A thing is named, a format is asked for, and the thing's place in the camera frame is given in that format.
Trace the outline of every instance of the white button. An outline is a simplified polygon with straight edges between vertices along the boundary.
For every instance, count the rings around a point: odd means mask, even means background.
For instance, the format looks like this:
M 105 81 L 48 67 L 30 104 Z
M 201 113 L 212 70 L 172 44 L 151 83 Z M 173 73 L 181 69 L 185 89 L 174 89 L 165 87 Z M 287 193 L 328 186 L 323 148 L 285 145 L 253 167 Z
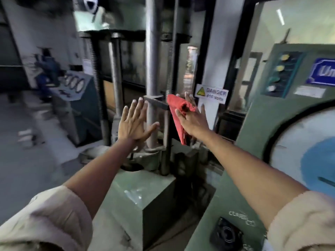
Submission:
M 274 92 L 276 90 L 276 86 L 275 85 L 270 85 L 268 88 L 267 88 L 268 92 Z

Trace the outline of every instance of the beige sleeve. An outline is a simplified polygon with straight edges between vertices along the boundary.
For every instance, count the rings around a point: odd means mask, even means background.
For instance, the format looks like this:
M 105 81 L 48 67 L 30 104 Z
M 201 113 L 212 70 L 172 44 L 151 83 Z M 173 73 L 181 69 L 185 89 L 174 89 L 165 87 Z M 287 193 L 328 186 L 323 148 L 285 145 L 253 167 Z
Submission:
M 59 186 L 36 195 L 0 226 L 0 245 L 47 242 L 64 251 L 85 251 L 92 239 L 92 219 L 82 200 Z
M 275 251 L 335 250 L 335 200 L 307 191 L 285 205 L 270 224 Z

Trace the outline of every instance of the red cloth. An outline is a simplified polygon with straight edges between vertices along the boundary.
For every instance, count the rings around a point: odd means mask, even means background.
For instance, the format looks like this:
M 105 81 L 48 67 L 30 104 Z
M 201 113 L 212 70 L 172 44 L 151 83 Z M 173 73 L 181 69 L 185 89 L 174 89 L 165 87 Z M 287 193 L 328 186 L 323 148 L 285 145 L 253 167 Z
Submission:
M 169 94 L 167 96 L 167 103 L 170 106 L 170 111 L 172 113 L 172 117 L 173 117 L 173 121 L 176 126 L 176 129 L 178 131 L 180 142 L 182 143 L 182 145 L 185 145 L 187 133 L 182 127 L 182 125 L 180 124 L 180 121 L 178 119 L 178 116 L 176 115 L 175 110 L 178 109 L 183 114 L 183 116 L 185 116 L 186 112 L 188 111 L 195 112 L 197 108 L 195 106 L 192 106 L 190 102 L 184 100 L 181 97 L 177 97 L 176 95 L 173 95 L 173 94 Z

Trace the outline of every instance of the machine base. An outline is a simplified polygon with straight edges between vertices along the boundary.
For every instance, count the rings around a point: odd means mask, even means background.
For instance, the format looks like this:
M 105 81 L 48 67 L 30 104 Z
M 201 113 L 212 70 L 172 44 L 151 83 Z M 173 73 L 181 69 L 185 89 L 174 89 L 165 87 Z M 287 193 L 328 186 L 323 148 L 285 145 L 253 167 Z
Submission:
M 144 250 L 165 230 L 173 218 L 176 178 L 140 170 L 120 170 L 103 206 L 131 238 L 132 246 Z

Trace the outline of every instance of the danger sign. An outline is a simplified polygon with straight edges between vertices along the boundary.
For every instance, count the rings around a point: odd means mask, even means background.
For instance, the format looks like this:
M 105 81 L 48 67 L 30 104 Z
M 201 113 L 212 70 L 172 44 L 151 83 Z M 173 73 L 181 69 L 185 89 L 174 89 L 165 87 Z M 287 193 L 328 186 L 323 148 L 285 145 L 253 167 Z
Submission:
M 195 96 L 198 98 L 206 98 L 218 101 L 220 104 L 225 104 L 228 90 L 217 88 L 217 87 L 209 87 L 206 85 L 197 84 Z

